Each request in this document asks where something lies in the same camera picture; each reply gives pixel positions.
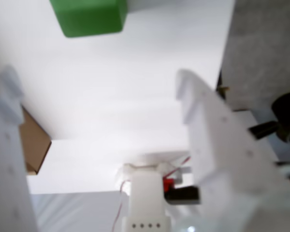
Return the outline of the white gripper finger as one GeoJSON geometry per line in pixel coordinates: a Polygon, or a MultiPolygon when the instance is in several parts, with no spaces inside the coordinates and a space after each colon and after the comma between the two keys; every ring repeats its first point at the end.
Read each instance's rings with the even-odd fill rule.
{"type": "Polygon", "coordinates": [[[176,97],[188,129],[198,215],[179,232],[290,232],[290,166],[265,154],[226,103],[197,74],[179,70],[176,97]]]}
{"type": "Polygon", "coordinates": [[[19,126],[24,122],[20,79],[0,66],[0,232],[36,232],[19,126]]]}

